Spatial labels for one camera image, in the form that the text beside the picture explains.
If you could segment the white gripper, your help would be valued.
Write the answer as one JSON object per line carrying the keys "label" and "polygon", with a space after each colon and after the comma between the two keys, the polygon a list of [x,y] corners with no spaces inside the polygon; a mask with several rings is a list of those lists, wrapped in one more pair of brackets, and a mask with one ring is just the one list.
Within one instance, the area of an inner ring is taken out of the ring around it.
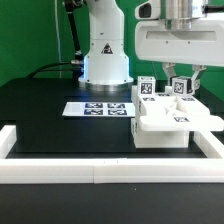
{"label": "white gripper", "polygon": [[190,30],[183,31],[166,30],[162,20],[141,21],[135,29],[135,52],[140,60],[163,62],[169,86],[176,76],[174,63],[193,65],[191,89],[195,93],[205,66],[224,67],[224,21],[197,19]]}

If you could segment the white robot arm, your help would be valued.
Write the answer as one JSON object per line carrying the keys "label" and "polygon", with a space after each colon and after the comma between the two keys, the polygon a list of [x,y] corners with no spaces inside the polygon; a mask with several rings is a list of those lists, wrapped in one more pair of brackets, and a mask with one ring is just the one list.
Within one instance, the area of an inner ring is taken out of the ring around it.
{"label": "white robot arm", "polygon": [[[124,14],[115,0],[86,0],[90,50],[80,82],[93,88],[131,83],[124,53]],[[224,5],[207,0],[147,0],[135,9],[135,52],[139,59],[161,62],[168,79],[174,66],[189,64],[192,91],[208,66],[224,67]]]}

